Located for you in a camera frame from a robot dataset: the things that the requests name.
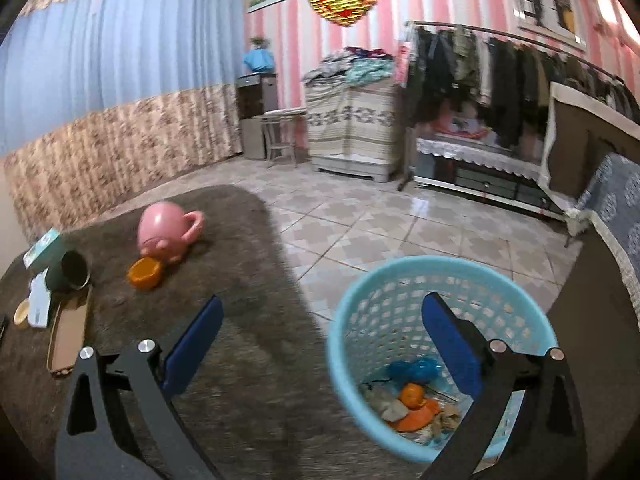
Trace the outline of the framed wedding picture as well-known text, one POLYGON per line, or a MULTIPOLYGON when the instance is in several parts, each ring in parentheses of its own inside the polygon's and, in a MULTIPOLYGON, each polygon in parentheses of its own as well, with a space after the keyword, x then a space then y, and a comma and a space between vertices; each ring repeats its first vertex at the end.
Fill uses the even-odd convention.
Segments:
POLYGON ((587 43, 574 0, 515 0, 518 27, 585 52, 587 43))

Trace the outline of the light blue plastic basket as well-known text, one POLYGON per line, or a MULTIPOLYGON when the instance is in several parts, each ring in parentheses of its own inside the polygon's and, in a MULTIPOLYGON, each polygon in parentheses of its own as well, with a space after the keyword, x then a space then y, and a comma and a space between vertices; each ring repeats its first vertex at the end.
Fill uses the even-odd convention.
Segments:
POLYGON ((422 302, 437 292, 457 318, 488 339, 542 356, 558 340, 541 307, 501 273, 454 257, 400 258, 363 275, 344 293, 326 342, 333 389, 359 429, 381 448, 429 464, 448 439, 419 444, 393 430, 370 408, 360 387, 382 379, 396 361, 440 355, 422 322, 422 302))

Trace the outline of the orange peel cup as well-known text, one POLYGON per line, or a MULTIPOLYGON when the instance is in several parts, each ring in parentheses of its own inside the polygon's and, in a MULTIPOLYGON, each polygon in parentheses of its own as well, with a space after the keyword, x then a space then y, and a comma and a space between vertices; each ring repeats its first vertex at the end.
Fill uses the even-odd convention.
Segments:
POLYGON ((130 266, 127 280, 137 290, 151 290, 160 284, 163 265, 160 260, 143 257, 130 266))

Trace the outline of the pile of folded clothes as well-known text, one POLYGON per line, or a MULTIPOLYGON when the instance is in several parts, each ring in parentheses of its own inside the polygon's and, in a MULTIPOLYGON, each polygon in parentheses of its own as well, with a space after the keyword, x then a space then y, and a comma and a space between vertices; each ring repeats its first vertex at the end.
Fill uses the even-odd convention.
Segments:
POLYGON ((319 65, 303 76, 303 84, 339 80, 351 87, 361 87, 390 78, 394 57, 382 49, 347 47, 322 58, 319 65))

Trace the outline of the clothes rack with garments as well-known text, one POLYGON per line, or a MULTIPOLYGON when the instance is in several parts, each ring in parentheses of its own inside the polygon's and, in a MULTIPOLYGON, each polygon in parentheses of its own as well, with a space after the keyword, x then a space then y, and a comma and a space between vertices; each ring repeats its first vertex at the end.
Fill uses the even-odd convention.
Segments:
POLYGON ((526 150, 546 134, 552 84, 593 98, 633 124, 639 103, 620 78, 541 44, 490 29, 410 22, 408 73, 398 92, 400 122, 414 138, 421 127, 444 156, 528 180, 541 154, 526 150))

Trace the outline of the teal tissue box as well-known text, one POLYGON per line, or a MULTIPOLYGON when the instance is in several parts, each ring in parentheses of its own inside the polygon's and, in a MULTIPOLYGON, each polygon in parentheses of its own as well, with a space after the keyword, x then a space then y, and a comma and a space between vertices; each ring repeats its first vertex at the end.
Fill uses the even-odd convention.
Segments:
POLYGON ((24 267, 27 271, 38 274, 58 260, 64 252, 66 247, 63 237, 57 229, 52 228, 24 253, 24 267))

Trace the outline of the blue covered water bottle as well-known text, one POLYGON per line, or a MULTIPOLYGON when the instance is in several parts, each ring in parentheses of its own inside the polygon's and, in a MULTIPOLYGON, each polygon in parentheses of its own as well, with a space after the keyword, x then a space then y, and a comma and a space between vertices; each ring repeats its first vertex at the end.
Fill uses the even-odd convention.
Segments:
POLYGON ((273 73, 276 62, 269 50, 269 41, 262 36, 250 38, 250 50, 243 56, 243 63, 250 73, 273 73))

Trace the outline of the brown chair with cloth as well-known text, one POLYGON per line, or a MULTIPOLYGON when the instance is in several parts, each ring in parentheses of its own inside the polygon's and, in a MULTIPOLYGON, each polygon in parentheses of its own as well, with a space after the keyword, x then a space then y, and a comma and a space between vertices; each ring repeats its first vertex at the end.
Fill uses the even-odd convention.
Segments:
POLYGON ((639 125, 591 96, 554 82, 538 185, 555 203, 575 203, 610 153, 638 162, 639 125))

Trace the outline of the cream small bowl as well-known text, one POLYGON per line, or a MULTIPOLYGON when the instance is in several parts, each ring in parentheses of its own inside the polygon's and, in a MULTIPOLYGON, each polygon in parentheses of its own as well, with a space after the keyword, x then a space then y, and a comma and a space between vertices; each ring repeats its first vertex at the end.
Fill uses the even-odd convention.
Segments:
POLYGON ((24 299, 15 309, 13 315, 13 324, 18 330, 29 328, 28 322, 29 300, 24 299))

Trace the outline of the blue patterned sofa cover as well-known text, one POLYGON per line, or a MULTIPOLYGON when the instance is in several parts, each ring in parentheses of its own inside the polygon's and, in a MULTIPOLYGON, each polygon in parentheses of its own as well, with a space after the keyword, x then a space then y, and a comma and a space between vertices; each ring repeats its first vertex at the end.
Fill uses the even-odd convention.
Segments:
POLYGON ((600 163, 577 203, 565 211, 567 231, 577 236, 592 226, 620 269, 620 277, 639 317, 640 250, 639 165, 610 153, 600 163))

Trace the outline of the blue floral curtain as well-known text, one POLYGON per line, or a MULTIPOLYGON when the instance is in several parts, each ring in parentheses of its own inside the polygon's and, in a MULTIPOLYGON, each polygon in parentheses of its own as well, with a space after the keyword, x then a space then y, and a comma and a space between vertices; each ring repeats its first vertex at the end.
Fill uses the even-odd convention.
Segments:
POLYGON ((29 240, 241 151, 243 0, 26 0, 1 45, 1 161, 29 240))

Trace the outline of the brown phone case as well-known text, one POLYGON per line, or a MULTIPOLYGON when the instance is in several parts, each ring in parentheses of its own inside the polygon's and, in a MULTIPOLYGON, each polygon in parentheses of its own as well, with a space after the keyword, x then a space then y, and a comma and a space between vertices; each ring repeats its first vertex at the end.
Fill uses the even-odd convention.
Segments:
POLYGON ((47 355, 47 370, 52 376, 70 374, 80 350, 85 347, 92 291, 89 285, 63 298, 58 305, 47 355))

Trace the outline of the low TV stand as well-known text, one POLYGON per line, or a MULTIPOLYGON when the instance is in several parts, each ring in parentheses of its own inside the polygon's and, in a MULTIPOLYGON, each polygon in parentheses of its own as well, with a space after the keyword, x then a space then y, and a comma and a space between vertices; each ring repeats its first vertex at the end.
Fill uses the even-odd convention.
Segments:
POLYGON ((416 140, 416 185, 561 220, 561 209, 538 185, 540 170, 536 162, 526 162, 496 148, 442 139, 416 140))

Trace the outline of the orange plastic bag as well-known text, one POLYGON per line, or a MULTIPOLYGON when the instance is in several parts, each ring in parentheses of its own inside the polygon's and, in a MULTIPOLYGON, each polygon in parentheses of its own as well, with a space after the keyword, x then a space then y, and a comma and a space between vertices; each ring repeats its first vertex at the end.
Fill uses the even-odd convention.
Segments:
POLYGON ((389 422, 388 426, 398 432, 416 432, 428 426, 442 411, 442 406, 434 399, 426 399, 424 404, 397 422, 389 422))

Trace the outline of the brown shaggy rug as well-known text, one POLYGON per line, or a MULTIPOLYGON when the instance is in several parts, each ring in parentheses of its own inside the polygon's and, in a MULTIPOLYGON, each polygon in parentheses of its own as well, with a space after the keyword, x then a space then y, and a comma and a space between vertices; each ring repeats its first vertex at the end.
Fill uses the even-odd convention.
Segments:
POLYGON ((326 337, 285 264, 265 203, 231 185, 176 197, 204 226, 160 284, 127 271, 141 211, 65 232, 87 260, 85 343, 100 356, 155 344, 151 366, 188 433, 226 479, 414 479, 342 407, 326 337))

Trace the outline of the blue plastic bag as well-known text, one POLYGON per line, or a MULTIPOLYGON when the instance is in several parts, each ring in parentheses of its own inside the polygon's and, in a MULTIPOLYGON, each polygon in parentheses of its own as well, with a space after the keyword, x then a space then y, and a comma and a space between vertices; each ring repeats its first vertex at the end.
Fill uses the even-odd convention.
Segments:
POLYGON ((421 356, 412 361, 395 361, 386 367, 388 377, 398 384, 405 385, 413 382, 426 385, 434 382, 442 374, 442 366, 428 356, 421 356))

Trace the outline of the pink pig mug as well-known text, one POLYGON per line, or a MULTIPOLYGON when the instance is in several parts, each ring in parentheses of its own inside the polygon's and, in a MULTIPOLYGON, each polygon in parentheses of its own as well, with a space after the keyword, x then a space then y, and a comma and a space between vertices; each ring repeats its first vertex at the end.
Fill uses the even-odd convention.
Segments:
POLYGON ((177 263, 201 236, 205 223, 199 210, 185 212, 164 200, 146 207, 138 225, 138 249, 142 257, 177 263))

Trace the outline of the covered patterned cabinet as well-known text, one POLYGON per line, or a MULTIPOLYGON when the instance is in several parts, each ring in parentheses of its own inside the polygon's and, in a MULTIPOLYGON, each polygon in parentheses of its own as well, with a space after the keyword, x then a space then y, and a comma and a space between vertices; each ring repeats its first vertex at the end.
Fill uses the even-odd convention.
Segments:
POLYGON ((352 87, 329 79, 305 88, 307 146, 316 171, 390 180, 400 162, 390 78, 352 87))

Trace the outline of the grey cloth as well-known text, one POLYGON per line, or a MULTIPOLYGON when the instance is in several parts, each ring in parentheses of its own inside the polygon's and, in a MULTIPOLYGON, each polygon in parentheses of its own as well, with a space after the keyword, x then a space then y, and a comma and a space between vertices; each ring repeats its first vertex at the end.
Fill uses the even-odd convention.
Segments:
POLYGON ((405 404, 382 384, 362 384, 359 389, 370 408, 386 422, 399 422, 408 415, 405 404))

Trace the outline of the grey water dispenser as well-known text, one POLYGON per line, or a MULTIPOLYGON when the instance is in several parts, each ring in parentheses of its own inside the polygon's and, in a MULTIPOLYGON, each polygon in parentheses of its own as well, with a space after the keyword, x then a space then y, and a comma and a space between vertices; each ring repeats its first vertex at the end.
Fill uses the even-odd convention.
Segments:
POLYGON ((236 97, 245 158, 265 160, 266 141, 262 133, 262 116, 279 108, 277 75, 252 73, 236 81, 236 97))

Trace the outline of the light blue cloud tray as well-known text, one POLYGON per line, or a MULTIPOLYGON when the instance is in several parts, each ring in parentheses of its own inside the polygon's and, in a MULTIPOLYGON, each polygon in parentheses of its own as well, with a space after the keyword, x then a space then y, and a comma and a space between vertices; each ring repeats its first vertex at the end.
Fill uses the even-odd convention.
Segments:
POLYGON ((48 270, 44 269, 29 283, 27 321, 33 328, 46 328, 49 323, 51 292, 47 288, 47 273, 48 270))

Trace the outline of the black ribbed cup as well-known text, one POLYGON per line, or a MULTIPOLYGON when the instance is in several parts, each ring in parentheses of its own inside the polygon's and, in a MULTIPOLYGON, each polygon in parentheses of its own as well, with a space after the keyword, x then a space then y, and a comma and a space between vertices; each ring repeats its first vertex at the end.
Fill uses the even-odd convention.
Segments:
POLYGON ((80 252, 68 250, 50 264, 44 282, 58 294, 81 290, 90 282, 88 262, 80 252))

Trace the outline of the orange peel piece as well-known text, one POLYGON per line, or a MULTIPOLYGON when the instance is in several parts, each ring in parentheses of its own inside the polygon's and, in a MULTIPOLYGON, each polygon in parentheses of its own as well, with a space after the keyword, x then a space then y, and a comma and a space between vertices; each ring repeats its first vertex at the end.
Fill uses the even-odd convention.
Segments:
POLYGON ((425 403, 425 390, 414 382, 407 382, 400 390, 399 401, 409 410, 418 410, 425 403))

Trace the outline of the small metal stool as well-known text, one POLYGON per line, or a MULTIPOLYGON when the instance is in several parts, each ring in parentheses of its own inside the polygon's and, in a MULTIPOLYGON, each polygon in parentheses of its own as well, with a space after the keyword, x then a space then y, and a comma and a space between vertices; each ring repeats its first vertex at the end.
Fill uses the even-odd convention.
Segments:
POLYGON ((295 124, 305 118, 305 107, 279 108, 262 115, 260 126, 269 166, 274 166, 281 159, 288 159, 294 167, 297 166, 295 124))

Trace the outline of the printed snack wrapper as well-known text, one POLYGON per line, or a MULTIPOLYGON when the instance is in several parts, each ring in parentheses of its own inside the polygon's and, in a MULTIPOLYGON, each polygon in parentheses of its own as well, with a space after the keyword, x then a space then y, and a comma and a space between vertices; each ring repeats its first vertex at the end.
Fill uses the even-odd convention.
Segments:
MULTIPOLYGON (((441 406, 443 406, 444 404, 454 404, 458 408, 458 401, 454 400, 454 398, 450 398, 450 396, 446 396, 446 394, 438 392, 429 386, 422 387, 425 390, 425 400, 434 399, 441 406)), ((400 432, 400 434, 402 434, 405 438, 420 445, 427 445, 431 442, 438 442, 442 437, 445 437, 447 435, 443 434, 439 439, 434 439, 432 437, 431 424, 416 432, 400 432)))

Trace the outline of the brown paper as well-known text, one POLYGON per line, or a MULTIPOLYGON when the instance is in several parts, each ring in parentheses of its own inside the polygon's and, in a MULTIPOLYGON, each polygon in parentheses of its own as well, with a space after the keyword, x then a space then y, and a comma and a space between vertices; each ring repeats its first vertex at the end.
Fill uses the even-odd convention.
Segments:
POLYGON ((431 422, 432 437, 439 439, 443 434, 453 432, 459 427, 461 419, 461 413, 454 404, 444 404, 431 422))

